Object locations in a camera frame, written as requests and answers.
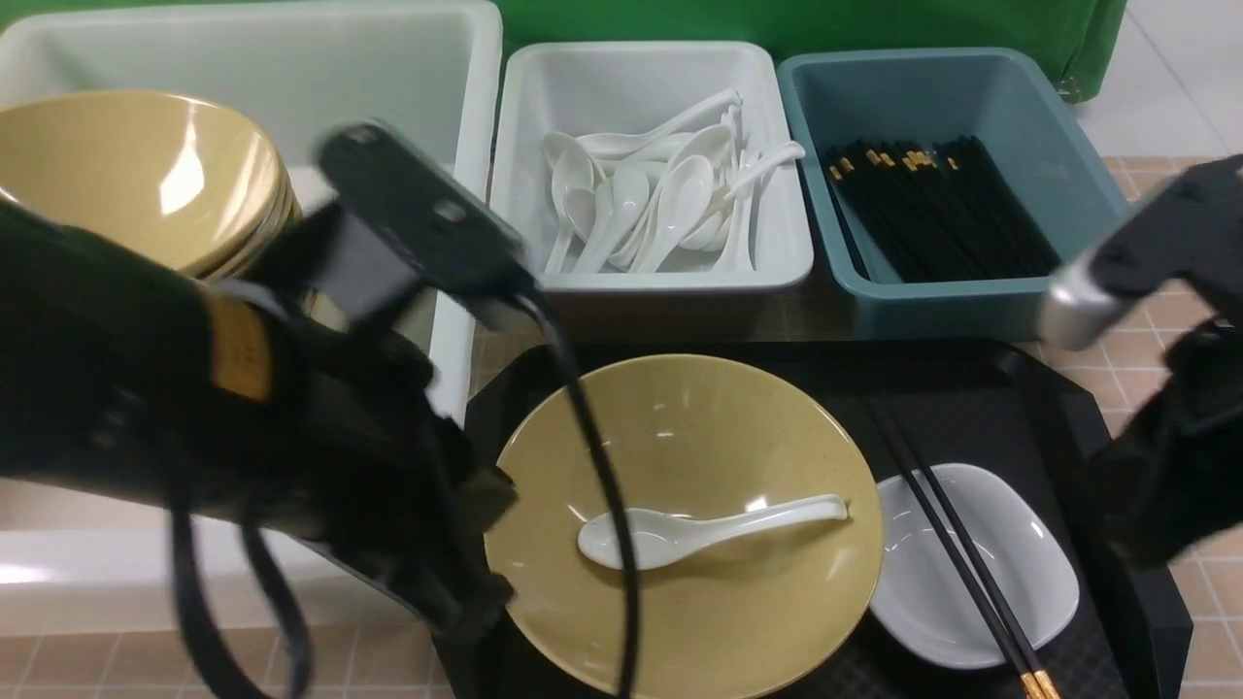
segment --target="ceramic spoon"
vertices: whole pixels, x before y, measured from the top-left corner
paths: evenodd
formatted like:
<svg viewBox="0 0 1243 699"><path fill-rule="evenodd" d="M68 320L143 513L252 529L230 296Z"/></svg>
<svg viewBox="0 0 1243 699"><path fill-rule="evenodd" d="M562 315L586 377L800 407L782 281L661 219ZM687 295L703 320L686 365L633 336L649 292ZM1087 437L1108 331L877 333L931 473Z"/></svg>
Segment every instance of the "ceramic spoon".
<svg viewBox="0 0 1243 699"><path fill-rule="evenodd" d="M595 228L599 214L595 211L595 194L590 189L571 189L566 193L566 216L574 224L574 233L587 243Z"/></svg>
<svg viewBox="0 0 1243 699"><path fill-rule="evenodd" d="M721 209L716 206L717 200L723 197L725 189L728 183L736 177L738 172L738 158L735 146L738 143L738 132L735 128L737 123L737 107L730 107L721 116L721 123L730 129L730 149L728 155L725 158L725 167L718 170L718 180L716 183L716 190L712 194L712 204L709 205L709 211L713 211L704 218L699 228L696 228L690 235L682 239L677 244L679 248L685 250L700 250L704 252L715 252L725 246L725 236L721 235L722 230L726 229L725 224L731 219L732 210L728 208Z"/></svg>
<svg viewBox="0 0 1243 699"><path fill-rule="evenodd" d="M748 188L752 183L791 160L798 160L803 155L807 155L807 150L797 142L791 141L763 158L757 159L751 165L740 167L738 177L730 184L730 190L725 193L725 201L731 201L743 190L750 192Z"/></svg>
<svg viewBox="0 0 1243 699"><path fill-rule="evenodd" d="M751 164L752 155L742 152L741 167ZM747 192L741 201L733 204L733 213L730 215L730 235L725 240L725 249L721 256L712 265L715 272L751 271L751 203L755 192Z"/></svg>
<svg viewBox="0 0 1243 699"><path fill-rule="evenodd" d="M665 178L656 205L656 228L651 245L640 252L631 271L651 274L691 233L712 201L712 165L704 155L686 158Z"/></svg>
<svg viewBox="0 0 1243 699"><path fill-rule="evenodd" d="M718 520L690 520L655 510L630 507L626 521L634 539L639 570L649 571L681 561L709 546L783 526L822 520L844 520L846 505L837 495L804 498ZM622 570L622 555L607 512L578 530L578 550L604 567Z"/></svg>
<svg viewBox="0 0 1243 699"><path fill-rule="evenodd" d="M695 132L677 153L675 153L669 159L667 173L671 173L674 168L681 164L686 158L694 155L702 155L707 158L709 165L715 168L718 162L726 159L732 148L733 132L728 126L713 124L706 128L701 128ZM660 200L660 195L664 192L665 178L663 177L660 182L656 183L656 190L651 194L651 200L648 201L648 208L643 211L643 216L639 219L639 224L634 229L634 234L623 244L622 249L615 254L615 256L609 257L609 262L619 267L631 267L630 271L636 271L633 269L634 261L643 259L646 254L648 248L651 245L653 240L653 228L651 218L656 213L656 204Z"/></svg>
<svg viewBox="0 0 1243 699"><path fill-rule="evenodd" d="M618 169L618 165L624 163L653 162L664 165L664 163L669 162L675 153L681 150L682 146L686 146L686 142L694 136L694 133L685 132L671 133L661 139L658 139L655 143L644 146L620 160L599 160L600 168L604 170L604 174L613 174L613 172Z"/></svg>
<svg viewBox="0 0 1243 699"><path fill-rule="evenodd" d="M578 137L578 142L597 158L624 158L659 138L686 128L705 114L741 103L742 96L737 90L722 90L648 133L593 133Z"/></svg>
<svg viewBox="0 0 1243 699"><path fill-rule="evenodd" d="M604 164L597 160L590 153L588 153L573 136L561 133L557 131L551 131L539 139L539 149L543 152L544 162L548 163L549 168L557 167L557 160L566 153L582 153L587 157L588 162L592 163L592 169L595 173L595 179L604 179Z"/></svg>
<svg viewBox="0 0 1243 699"><path fill-rule="evenodd" d="M571 189L592 189L595 183L595 173L592 163L587 159L585 150L568 149L557 159L552 169L552 205L557 210L557 240L552 245L548 262L544 265L544 274L557 274L566 264L566 252L569 251L571 239L574 236L574 225L566 215L566 194Z"/></svg>
<svg viewBox="0 0 1243 699"><path fill-rule="evenodd" d="M604 261L617 249L622 238L631 231L634 224L639 221L639 216L643 215L643 210L648 205L648 198L651 194L648 175L643 174L643 170L630 165L619 167L617 173L600 185L600 189L605 188L609 190L608 197L605 197L609 215L602 224L600 219L605 218L605 215L600 208L600 192L597 190L595 225L592 228L592 235L587 240L587 248L583 249L578 262L574 264L574 272L594 274L600 271Z"/></svg>
<svg viewBox="0 0 1243 699"><path fill-rule="evenodd" d="M665 177L665 160L600 160L600 168L604 170L605 175L610 175L618 170L620 165L628 168L635 168L643 174L648 175L648 180L651 187L655 187L660 178Z"/></svg>

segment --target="black tray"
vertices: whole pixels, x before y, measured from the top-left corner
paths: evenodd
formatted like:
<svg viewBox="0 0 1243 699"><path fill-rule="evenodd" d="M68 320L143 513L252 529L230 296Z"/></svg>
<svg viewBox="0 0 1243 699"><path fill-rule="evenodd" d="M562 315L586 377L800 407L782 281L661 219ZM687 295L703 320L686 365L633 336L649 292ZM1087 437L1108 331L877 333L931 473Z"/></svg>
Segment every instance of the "black tray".
<svg viewBox="0 0 1243 699"><path fill-rule="evenodd" d="M666 352L741 361L798 386L845 427L878 481L894 475L896 466L860 397L888 391L930 460L972 463L1002 476L1065 549L1080 580L1079 609L1039 652L1062 695L1178 695L1192 624L1168 571L1127 571L1078 516L1090 504L1076 500L1074 471L1109 439L1090 394L1027 354L991 341L588 346L579 348L579 361L585 372ZM544 348L518 357L467 409L466 430L479 458L495 463L518 423L557 388ZM604 697L557 669L510 619L479 646L438 647L459 699ZM870 614L832 658L774 697L933 694L1023 697L1011 670L930 665L899 646Z"/></svg>

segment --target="small white sauce dish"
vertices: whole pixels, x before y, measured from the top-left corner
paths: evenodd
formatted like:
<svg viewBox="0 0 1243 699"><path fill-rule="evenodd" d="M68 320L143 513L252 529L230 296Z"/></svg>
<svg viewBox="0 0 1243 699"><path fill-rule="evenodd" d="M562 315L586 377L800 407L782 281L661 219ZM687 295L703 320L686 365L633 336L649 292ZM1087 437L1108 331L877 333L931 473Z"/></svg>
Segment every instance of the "small white sauce dish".
<svg viewBox="0 0 1243 699"><path fill-rule="evenodd" d="M940 464L932 473L970 530L981 557L1039 649L1079 608L1079 580L1040 517L999 476L970 464ZM916 473L941 521L948 520ZM971 670L1004 663L950 556L901 475L876 485L885 522L885 558L871 612L899 643L946 668ZM962 542L953 535L960 550Z"/></svg>

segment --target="green backdrop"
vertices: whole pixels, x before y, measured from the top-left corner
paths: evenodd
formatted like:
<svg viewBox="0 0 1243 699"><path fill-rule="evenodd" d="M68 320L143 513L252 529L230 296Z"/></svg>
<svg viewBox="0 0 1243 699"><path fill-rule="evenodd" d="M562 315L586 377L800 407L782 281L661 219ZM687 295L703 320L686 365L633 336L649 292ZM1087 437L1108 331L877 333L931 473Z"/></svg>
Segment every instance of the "green backdrop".
<svg viewBox="0 0 1243 699"><path fill-rule="evenodd" d="M213 4L235 0L181 0ZM0 0L0 26L61 10L164 0ZM1032 56L1068 102L1094 97L1126 0L496 0L506 50L541 41L736 39L796 53L1007 46Z"/></svg>

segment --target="gray plastic bin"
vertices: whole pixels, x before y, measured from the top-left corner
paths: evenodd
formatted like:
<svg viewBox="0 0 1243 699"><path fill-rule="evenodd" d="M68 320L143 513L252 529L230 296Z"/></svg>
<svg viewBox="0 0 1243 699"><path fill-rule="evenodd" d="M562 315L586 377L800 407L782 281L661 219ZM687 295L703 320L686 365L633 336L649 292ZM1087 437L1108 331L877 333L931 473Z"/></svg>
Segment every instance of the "gray plastic bin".
<svg viewBox="0 0 1243 699"><path fill-rule="evenodd" d="M1037 65L1006 49L796 56L777 71L829 269L859 340L1032 340L1048 280L902 284L839 194L871 281L855 272L819 154L856 139L931 146L975 134L1063 260L1110 233L1126 199Z"/></svg>

